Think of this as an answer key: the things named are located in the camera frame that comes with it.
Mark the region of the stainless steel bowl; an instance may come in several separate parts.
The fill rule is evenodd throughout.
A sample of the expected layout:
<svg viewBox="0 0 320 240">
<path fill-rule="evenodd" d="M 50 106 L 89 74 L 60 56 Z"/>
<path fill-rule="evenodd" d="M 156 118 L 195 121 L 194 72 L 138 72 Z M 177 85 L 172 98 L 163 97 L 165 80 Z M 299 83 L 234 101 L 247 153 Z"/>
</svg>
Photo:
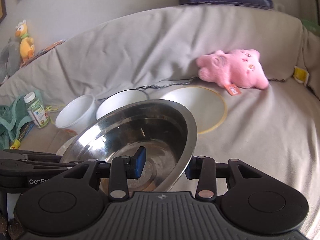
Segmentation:
<svg viewBox="0 0 320 240">
<path fill-rule="evenodd" d="M 61 162 L 97 159 L 110 163 L 146 149 L 138 180 L 127 181 L 129 192 L 168 191 L 188 166 L 197 141 L 196 121 L 183 105 L 146 100 L 121 107 L 98 119 L 77 135 Z"/>
</svg>

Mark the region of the yellow-rimmed white bowl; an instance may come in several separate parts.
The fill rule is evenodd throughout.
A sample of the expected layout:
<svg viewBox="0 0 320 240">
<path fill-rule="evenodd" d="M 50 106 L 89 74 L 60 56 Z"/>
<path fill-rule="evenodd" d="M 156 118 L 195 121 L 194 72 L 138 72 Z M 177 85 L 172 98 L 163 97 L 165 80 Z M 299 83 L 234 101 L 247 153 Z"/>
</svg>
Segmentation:
<svg viewBox="0 0 320 240">
<path fill-rule="evenodd" d="M 219 127 L 227 117 L 227 105 L 217 92 L 204 87 L 183 87 L 164 94 L 162 100 L 177 102 L 193 115 L 197 132 L 208 133 Z"/>
</svg>

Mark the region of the white paper cup bowl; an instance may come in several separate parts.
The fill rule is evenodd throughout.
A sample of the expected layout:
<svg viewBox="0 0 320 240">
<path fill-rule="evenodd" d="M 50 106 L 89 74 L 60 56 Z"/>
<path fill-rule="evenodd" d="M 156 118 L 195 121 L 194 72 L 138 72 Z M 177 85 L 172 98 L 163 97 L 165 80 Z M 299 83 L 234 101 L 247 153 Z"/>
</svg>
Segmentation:
<svg viewBox="0 0 320 240">
<path fill-rule="evenodd" d="M 82 95 L 63 108 L 55 120 L 55 126 L 67 133 L 79 135 L 95 122 L 95 112 L 95 97 Z"/>
</svg>

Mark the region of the blue enamel bowl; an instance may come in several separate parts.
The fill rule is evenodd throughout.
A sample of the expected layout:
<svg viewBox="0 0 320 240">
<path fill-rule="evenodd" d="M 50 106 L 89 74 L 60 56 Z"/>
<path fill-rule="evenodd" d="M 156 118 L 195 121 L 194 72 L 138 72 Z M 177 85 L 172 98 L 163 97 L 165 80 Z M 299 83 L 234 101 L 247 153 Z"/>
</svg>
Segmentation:
<svg viewBox="0 0 320 240">
<path fill-rule="evenodd" d="M 121 107 L 148 99 L 149 96 L 146 94 L 146 92 L 137 89 L 129 89 L 118 92 L 101 103 L 96 111 L 95 117 L 98 120 Z"/>
</svg>

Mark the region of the floral white plate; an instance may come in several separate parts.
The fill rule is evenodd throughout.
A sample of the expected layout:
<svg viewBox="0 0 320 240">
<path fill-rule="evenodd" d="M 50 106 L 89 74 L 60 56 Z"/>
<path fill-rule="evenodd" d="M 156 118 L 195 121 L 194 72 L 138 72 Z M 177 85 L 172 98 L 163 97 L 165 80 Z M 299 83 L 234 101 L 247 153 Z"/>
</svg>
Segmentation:
<svg viewBox="0 0 320 240">
<path fill-rule="evenodd" d="M 68 139 L 56 152 L 56 155 L 63 156 L 67 148 L 70 146 L 70 144 L 74 141 L 76 137 L 72 137 Z"/>
</svg>

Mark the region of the green towel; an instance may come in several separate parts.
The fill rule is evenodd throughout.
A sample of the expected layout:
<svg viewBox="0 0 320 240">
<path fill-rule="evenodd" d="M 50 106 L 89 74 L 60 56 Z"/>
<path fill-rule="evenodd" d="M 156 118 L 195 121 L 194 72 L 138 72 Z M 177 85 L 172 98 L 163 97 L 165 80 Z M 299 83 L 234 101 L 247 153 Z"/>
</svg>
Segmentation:
<svg viewBox="0 0 320 240">
<path fill-rule="evenodd" d="M 20 140 L 22 127 L 33 122 L 24 97 L 20 95 L 10 105 L 1 105 L 1 150 L 9 149 L 15 140 Z"/>
</svg>

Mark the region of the vitamin gummy bottle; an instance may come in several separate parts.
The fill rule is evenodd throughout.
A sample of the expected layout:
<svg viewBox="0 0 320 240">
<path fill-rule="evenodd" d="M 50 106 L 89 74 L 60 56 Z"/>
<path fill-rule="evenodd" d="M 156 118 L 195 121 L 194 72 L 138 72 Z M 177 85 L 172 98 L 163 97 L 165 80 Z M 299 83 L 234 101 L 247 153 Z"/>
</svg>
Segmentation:
<svg viewBox="0 0 320 240">
<path fill-rule="evenodd" d="M 44 108 L 44 105 L 35 92 L 28 93 L 23 98 L 27 112 L 38 128 L 44 128 L 49 123 L 49 116 Z"/>
</svg>

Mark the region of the beige sofa cover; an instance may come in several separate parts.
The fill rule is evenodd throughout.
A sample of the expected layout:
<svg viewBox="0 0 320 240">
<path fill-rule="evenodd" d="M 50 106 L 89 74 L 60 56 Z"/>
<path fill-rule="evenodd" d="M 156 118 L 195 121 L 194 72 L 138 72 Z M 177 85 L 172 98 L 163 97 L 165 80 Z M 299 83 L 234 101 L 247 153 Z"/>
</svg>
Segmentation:
<svg viewBox="0 0 320 240">
<path fill-rule="evenodd" d="M 47 105 L 91 94 L 107 98 L 145 88 L 160 98 L 197 74 L 196 59 L 217 50 L 255 49 L 270 81 L 266 90 L 230 96 L 225 121 L 199 135 L 195 154 L 238 158 L 296 188 L 309 202 L 302 233 L 319 239 L 319 37 L 290 15 L 227 5 L 139 12 L 68 39 L 1 86 L 1 104 L 39 90 Z M 310 74 L 304 86 L 294 67 Z"/>
</svg>

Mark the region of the pink plush toy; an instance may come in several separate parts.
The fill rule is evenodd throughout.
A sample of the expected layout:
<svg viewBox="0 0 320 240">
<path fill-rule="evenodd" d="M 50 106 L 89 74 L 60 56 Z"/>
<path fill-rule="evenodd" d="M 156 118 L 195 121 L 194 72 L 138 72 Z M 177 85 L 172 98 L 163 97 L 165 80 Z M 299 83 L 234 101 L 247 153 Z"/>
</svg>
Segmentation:
<svg viewBox="0 0 320 240">
<path fill-rule="evenodd" d="M 254 49 L 236 49 L 229 53 L 217 50 L 196 59 L 198 77 L 216 83 L 232 95 L 241 94 L 241 88 L 265 90 L 269 81 L 260 64 L 260 53 Z"/>
</svg>

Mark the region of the grey plush toy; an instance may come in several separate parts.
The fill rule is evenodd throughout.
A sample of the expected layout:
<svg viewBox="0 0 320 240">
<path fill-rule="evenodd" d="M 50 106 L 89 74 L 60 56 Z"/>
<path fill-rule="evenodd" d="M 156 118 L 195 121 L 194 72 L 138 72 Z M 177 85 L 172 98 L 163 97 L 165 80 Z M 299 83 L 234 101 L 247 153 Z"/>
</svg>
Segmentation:
<svg viewBox="0 0 320 240">
<path fill-rule="evenodd" d="M 20 43 L 16 38 L 9 38 L 7 45 L 1 51 L 1 85 L 7 81 L 7 79 L 13 76 L 20 68 Z"/>
</svg>

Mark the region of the yellow duck plush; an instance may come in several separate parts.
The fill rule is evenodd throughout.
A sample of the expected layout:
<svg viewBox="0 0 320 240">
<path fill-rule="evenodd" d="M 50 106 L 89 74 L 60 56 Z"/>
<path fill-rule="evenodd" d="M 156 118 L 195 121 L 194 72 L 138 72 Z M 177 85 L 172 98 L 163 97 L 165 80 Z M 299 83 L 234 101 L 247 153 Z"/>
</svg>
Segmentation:
<svg viewBox="0 0 320 240">
<path fill-rule="evenodd" d="M 22 62 L 25 62 L 33 57 L 35 52 L 34 39 L 28 34 L 26 20 L 16 26 L 15 36 L 20 39 L 20 56 Z"/>
</svg>

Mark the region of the yellow tag clip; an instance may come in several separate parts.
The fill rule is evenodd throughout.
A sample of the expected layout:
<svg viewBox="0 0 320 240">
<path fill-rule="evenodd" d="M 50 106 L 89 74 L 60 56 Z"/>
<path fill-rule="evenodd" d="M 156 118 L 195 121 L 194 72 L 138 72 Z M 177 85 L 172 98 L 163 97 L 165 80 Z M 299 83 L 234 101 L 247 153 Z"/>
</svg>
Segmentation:
<svg viewBox="0 0 320 240">
<path fill-rule="evenodd" d="M 310 74 L 307 70 L 299 68 L 297 66 L 294 67 L 293 78 L 300 84 L 306 86 L 308 84 Z"/>
</svg>

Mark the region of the yellow charm keychain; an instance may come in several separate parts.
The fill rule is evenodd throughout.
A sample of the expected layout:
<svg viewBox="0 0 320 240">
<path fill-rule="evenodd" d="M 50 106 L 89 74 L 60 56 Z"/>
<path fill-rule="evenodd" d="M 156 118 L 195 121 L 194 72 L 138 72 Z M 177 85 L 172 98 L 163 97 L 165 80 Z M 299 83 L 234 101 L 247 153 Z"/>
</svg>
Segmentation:
<svg viewBox="0 0 320 240">
<path fill-rule="evenodd" d="M 10 146 L 11 150 L 17 150 L 21 146 L 21 142 L 17 139 L 14 140 L 13 144 Z"/>
</svg>

